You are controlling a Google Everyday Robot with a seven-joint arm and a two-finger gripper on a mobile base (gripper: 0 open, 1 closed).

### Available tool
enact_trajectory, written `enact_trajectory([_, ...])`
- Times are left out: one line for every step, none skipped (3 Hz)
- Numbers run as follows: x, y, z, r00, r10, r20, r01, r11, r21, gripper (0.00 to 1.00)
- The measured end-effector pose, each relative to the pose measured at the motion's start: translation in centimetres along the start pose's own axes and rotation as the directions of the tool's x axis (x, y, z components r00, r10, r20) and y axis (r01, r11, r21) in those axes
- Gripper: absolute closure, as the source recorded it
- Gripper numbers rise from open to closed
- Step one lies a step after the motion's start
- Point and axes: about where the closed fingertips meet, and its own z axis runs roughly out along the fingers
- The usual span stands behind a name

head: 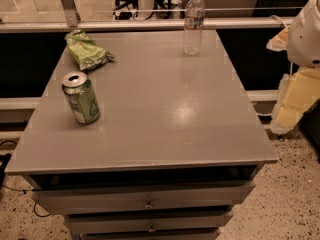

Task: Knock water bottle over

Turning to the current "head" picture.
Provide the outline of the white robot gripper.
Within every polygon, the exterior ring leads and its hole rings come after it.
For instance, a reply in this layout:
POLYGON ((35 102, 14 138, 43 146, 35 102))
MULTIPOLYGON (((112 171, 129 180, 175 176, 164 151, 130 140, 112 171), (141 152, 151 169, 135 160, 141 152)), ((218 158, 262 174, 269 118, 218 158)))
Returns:
POLYGON ((286 134, 320 99, 320 70, 313 69, 320 67, 320 0, 309 0, 290 28, 283 28, 266 48, 287 50, 288 60, 301 66, 293 75, 283 75, 272 111, 271 131, 286 134))

